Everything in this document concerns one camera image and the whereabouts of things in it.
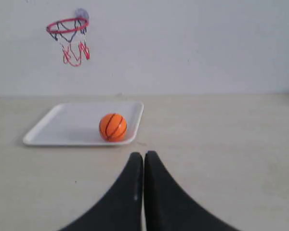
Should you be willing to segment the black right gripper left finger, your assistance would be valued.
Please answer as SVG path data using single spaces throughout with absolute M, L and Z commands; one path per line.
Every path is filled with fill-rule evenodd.
M 110 189 L 63 231 L 141 231 L 143 158 L 133 152 Z

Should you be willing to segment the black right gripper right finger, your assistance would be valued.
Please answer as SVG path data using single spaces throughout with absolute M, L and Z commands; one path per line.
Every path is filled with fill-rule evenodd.
M 236 231 L 194 201 L 155 151 L 144 158 L 144 213 L 148 231 Z

